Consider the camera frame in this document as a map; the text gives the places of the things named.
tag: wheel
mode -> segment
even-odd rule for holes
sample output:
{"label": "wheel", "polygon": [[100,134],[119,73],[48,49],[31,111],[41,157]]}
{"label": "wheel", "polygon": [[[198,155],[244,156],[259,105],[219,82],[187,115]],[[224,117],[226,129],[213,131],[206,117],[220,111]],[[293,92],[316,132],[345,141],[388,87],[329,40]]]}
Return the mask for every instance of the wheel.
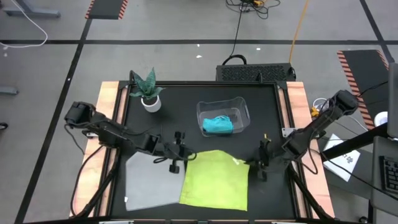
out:
{"label": "wheel", "polygon": [[7,123],[0,123],[0,130],[4,130],[8,128],[8,124]]}
{"label": "wheel", "polygon": [[367,217],[361,217],[358,220],[360,223],[368,223],[368,218]]}

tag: white plant pot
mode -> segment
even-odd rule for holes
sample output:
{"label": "white plant pot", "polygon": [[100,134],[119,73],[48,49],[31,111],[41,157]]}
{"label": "white plant pot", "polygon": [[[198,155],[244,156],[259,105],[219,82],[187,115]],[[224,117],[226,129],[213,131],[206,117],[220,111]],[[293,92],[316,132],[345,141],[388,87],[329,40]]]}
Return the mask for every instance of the white plant pot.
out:
{"label": "white plant pot", "polygon": [[148,112],[151,112],[151,113],[158,111],[160,109],[160,107],[162,106],[159,96],[157,96],[156,102],[153,105],[146,105],[144,103],[143,98],[141,98],[141,103],[142,103],[142,105],[144,105],[145,110],[147,110]]}

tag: potted plant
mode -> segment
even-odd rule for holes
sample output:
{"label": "potted plant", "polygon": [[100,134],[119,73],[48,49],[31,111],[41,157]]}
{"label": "potted plant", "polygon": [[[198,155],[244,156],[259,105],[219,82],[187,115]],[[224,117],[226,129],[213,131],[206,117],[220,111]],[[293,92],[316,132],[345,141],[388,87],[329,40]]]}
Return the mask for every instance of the potted plant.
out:
{"label": "potted plant", "polygon": [[141,103],[148,112],[156,112],[162,106],[160,102],[159,93],[163,90],[162,87],[155,87],[156,77],[155,69],[152,68],[148,74],[147,79],[144,81],[137,73],[130,71],[134,82],[137,85],[138,91],[131,93],[131,96],[141,97]]}

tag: white paper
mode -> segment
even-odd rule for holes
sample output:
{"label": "white paper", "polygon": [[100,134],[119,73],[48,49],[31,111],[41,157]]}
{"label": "white paper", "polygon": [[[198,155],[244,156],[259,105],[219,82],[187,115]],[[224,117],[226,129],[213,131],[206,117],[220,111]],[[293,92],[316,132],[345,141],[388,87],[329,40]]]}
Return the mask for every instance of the white paper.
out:
{"label": "white paper", "polygon": [[[343,142],[343,140],[341,140],[335,134],[332,134],[323,151],[326,151],[329,148],[331,148],[335,145],[338,145],[342,142]],[[361,153],[359,153],[357,150],[353,150],[347,154],[344,154],[342,156],[331,159],[331,161],[352,173],[355,168],[355,165],[359,159],[360,154]],[[349,181],[349,178],[351,177],[351,175],[349,173],[347,173],[345,170],[335,166],[334,164],[332,164],[329,161],[324,162],[323,166],[347,182]]]}

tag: black floor line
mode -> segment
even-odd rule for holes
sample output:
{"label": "black floor line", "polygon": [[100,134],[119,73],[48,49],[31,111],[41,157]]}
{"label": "black floor line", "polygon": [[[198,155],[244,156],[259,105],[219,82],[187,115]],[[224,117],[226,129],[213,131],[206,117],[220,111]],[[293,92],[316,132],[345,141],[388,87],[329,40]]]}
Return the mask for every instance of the black floor line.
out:
{"label": "black floor line", "polygon": [[366,17],[369,20],[369,23],[371,24],[373,32],[374,32],[374,34],[377,37],[377,40],[380,41],[380,46],[381,46],[381,49],[383,50],[384,56],[386,57],[386,59],[387,59],[387,61],[389,63],[395,62],[394,58],[392,58],[390,50],[388,49],[388,47],[386,45],[386,42],[384,41],[383,36],[381,35],[381,32],[380,32],[380,30],[379,30],[379,28],[378,28],[378,26],[376,24],[376,21],[373,18],[373,15],[371,13],[371,10],[368,7],[368,4],[366,4],[365,0],[359,0],[359,1],[360,1],[361,5],[362,5],[363,10],[365,11],[365,14],[366,14]]}
{"label": "black floor line", "polygon": [[30,201],[32,200],[32,196],[33,196],[33,193],[35,191],[35,188],[36,188],[36,185],[37,185],[37,181],[39,180],[40,173],[42,171],[45,158],[47,157],[47,153],[49,151],[49,147],[50,147],[51,140],[52,140],[54,132],[55,132],[55,128],[57,127],[57,123],[58,123],[60,115],[61,115],[63,104],[64,104],[65,99],[66,99],[67,94],[68,94],[70,83],[72,82],[72,78],[73,78],[73,75],[75,74],[76,66],[77,66],[77,63],[79,61],[79,58],[80,58],[80,55],[81,55],[81,51],[83,50],[83,46],[84,46],[83,41],[87,37],[88,31],[90,29],[90,25],[91,25],[91,19],[88,19],[86,21],[85,27],[83,29],[83,33],[81,34],[80,42],[79,42],[79,44],[78,44],[78,46],[76,48],[75,55],[73,56],[73,60],[72,60],[72,63],[70,65],[70,68],[69,68],[69,71],[68,71],[68,75],[65,78],[65,82],[63,84],[63,88],[62,88],[62,91],[61,91],[61,94],[60,94],[60,98],[58,99],[57,106],[55,107],[55,111],[54,111],[54,114],[52,116],[49,129],[47,131],[47,134],[45,135],[43,146],[42,146],[42,148],[40,150],[40,154],[39,154],[39,157],[38,157],[38,159],[36,161],[36,165],[34,167],[32,176],[30,177],[30,181],[29,181],[29,184],[28,184],[28,186],[26,188],[24,198],[22,199],[21,206],[19,207],[18,214],[17,214],[17,217],[15,219],[15,223],[20,224],[20,223],[23,223],[24,220],[25,220],[25,216],[26,216],[27,210],[29,208]]}
{"label": "black floor line", "polygon": [[[81,40],[48,40],[45,44],[79,44]],[[43,40],[0,40],[4,44],[40,44]],[[98,45],[233,44],[233,39],[84,40]],[[292,40],[237,40],[237,44],[290,45]],[[398,40],[296,40],[296,45],[398,45]]]}

